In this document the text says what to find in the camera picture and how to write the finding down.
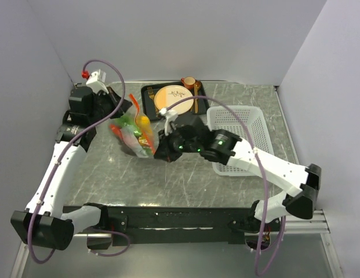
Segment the green cucumber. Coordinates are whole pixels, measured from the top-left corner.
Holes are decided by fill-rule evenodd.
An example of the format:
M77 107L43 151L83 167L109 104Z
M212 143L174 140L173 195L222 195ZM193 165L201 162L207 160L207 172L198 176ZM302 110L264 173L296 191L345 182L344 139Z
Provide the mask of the green cucumber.
M116 124L119 128L128 129L128 131L131 132L135 137L140 137L142 135L141 130L134 121L134 116L131 114L122 115L120 118L116 119Z

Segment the clear zip bag orange zipper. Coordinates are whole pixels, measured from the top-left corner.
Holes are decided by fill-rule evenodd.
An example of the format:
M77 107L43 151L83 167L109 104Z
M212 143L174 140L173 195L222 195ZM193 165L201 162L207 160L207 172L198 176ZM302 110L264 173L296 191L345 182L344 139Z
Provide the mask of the clear zip bag orange zipper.
M157 135L133 94L129 95L129 102L132 106L120 118L110 119L109 128L122 152L138 158L153 158Z

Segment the yellow pear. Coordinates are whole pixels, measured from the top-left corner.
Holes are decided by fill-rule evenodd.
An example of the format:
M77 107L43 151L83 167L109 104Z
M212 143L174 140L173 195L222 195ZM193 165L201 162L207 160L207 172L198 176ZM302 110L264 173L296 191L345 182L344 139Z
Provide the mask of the yellow pear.
M138 125L142 133L145 133L147 136L152 136L151 122L147 116L140 115Z

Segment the orange carrot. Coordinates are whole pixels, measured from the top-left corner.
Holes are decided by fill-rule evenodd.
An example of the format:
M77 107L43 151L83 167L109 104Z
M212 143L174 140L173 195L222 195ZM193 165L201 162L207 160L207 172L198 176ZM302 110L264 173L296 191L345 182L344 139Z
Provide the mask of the orange carrot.
M116 138L123 140L121 129L118 126L116 126L115 124L110 124L109 127L114 136L116 136Z

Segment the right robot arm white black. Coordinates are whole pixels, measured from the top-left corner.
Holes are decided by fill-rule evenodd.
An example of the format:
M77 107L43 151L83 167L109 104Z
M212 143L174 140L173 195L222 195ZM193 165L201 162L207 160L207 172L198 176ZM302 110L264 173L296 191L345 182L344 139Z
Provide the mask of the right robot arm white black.
M287 215L302 220L313 218L321 183L321 168L287 162L264 152L229 131L210 130L195 115L179 118L158 133L154 158L174 162L183 153L198 153L204 159L254 174L281 188L268 200L255 201L248 215L231 226L256 233L267 224Z

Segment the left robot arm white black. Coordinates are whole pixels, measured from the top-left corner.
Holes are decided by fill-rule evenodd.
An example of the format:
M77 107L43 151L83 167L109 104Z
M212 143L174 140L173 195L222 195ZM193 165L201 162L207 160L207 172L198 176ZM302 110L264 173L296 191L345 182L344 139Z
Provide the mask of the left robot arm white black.
M68 102L70 108L57 131L42 182L26 208L15 211L10 219L23 243L55 250L65 250L72 237L85 229L101 233L112 227L105 205L86 203L69 213L63 207L75 173L96 136L90 125L104 118L120 118L132 106L112 88L94 93L87 86L72 89Z

